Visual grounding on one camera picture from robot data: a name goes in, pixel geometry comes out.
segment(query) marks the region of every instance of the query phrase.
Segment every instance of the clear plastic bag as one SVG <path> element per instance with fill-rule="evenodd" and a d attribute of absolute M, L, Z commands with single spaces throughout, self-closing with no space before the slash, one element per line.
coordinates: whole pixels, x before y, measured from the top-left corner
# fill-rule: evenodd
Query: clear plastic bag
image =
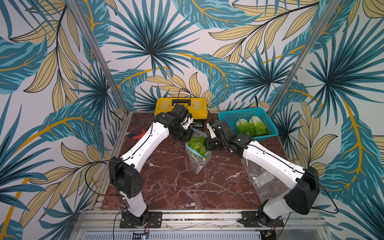
<path fill-rule="evenodd" d="M 273 199 L 288 190 L 288 187 L 282 181 L 258 164 L 243 157 L 241 162 L 261 203 L 267 199 Z"/>
<path fill-rule="evenodd" d="M 200 132 L 199 130 L 196 130 L 194 128 L 192 128 L 192 130 L 193 130 L 192 136 L 195 138 L 207 137 L 203 132 Z M 211 160 L 212 152 L 207 151 L 204 156 L 201 156 L 198 152 L 190 148 L 188 146 L 188 143 L 189 142 L 185 143 L 185 150 L 187 151 L 189 161 L 192 165 L 192 169 L 195 171 L 196 174 L 198 174 L 201 171 L 201 169 L 203 169 L 207 165 L 209 160 Z"/>

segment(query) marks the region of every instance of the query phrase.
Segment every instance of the metal pole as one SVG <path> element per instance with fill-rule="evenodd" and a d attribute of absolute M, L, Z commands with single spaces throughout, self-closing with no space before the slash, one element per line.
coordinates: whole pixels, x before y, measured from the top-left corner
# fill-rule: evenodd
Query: metal pole
<path fill-rule="evenodd" d="M 76 19 L 77 23 L 80 26 L 80 29 L 82 33 L 85 36 L 85 39 L 88 41 L 88 44 L 96 58 L 96 61 L 98 62 L 98 65 L 100 66 L 101 70 L 104 73 L 105 78 L 107 79 L 107 82 L 109 86 L 111 87 L 112 92 L 115 94 L 116 99 L 120 105 L 120 108 L 123 110 L 123 113 L 125 115 L 128 114 L 127 106 L 124 103 L 124 100 L 122 99 L 120 92 L 118 90 L 118 87 L 116 85 L 116 82 L 112 76 L 111 71 L 109 70 L 109 67 L 107 65 L 107 62 L 104 59 L 103 54 L 101 53 L 100 47 L 96 41 L 95 36 L 93 35 L 93 32 L 91 30 L 91 26 L 88 24 L 88 20 L 85 18 L 85 14 L 83 10 L 81 9 L 81 6 L 79 4 L 78 0 L 67 0 L 68 5 L 73 13 L 74 18 Z"/>
<path fill-rule="evenodd" d="M 287 91 L 288 87 L 291 85 L 293 79 L 296 76 L 297 71 L 300 69 L 301 64 L 317 42 L 317 39 L 321 36 L 325 26 L 328 24 L 329 20 L 331 19 L 333 13 L 339 6 L 341 0 L 329 0 L 329 3 L 327 4 L 323 14 L 319 18 L 319 22 L 315 25 L 312 34 L 309 36 L 307 42 L 305 43 L 305 46 L 303 47 L 303 50 L 299 53 L 299 56 L 297 57 L 297 60 L 293 64 L 293 67 L 288 73 L 288 76 L 285 78 L 285 81 L 281 85 L 276 97 L 274 98 L 269 110 L 268 115 L 272 116 L 273 112 L 276 110 L 277 106 L 279 105 L 280 101 L 283 99 L 285 92 Z"/>

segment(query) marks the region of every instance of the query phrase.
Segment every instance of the mounting plate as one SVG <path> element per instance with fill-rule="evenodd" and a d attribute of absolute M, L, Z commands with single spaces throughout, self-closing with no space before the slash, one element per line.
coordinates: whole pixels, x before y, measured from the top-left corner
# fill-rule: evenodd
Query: mounting plate
<path fill-rule="evenodd" d="M 255 223 L 259 219 L 259 217 L 257 216 L 257 211 L 243 211 L 241 212 L 241 217 L 241 223 L 244 225 L 244 227 L 260 227 L 258 224 L 255 225 Z M 281 217 L 273 219 L 273 222 L 276 224 L 276 227 L 284 226 L 283 219 L 280 218 Z"/>
<path fill-rule="evenodd" d="M 149 228 L 160 228 L 161 220 L 163 213 L 162 212 L 149 212 L 148 218 L 151 220 Z M 137 224 L 132 218 L 129 212 L 123 212 L 121 214 L 120 228 L 145 228 L 145 226 L 136 226 Z"/>

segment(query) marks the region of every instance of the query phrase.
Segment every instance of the wall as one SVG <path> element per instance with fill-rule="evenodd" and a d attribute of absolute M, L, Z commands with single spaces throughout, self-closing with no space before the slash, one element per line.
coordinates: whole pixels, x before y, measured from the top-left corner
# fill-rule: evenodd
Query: wall
<path fill-rule="evenodd" d="M 273 120 L 290 159 L 313 166 L 339 208 L 324 213 L 334 239 L 384 239 L 384 1 L 355 0 L 321 38 Z M 324 191 L 321 208 L 335 207 Z"/>
<path fill-rule="evenodd" d="M 104 1 L 84 4 L 88 18 L 109 19 Z M 67 239 L 122 111 L 65 1 L 0 8 L 0 240 Z"/>
<path fill-rule="evenodd" d="M 267 109 L 328 1 L 109 1 L 101 50 L 131 111 L 182 88 L 211 110 L 254 107 L 255 96 Z"/>

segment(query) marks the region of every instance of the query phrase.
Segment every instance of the toolbox lid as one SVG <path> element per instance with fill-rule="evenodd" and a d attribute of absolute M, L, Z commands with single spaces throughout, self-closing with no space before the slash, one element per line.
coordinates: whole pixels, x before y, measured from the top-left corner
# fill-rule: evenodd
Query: toolbox lid
<path fill-rule="evenodd" d="M 161 112 L 172 111 L 176 103 L 184 105 L 194 119 L 207 119 L 207 102 L 204 98 L 159 98 L 156 103 L 155 116 Z"/>

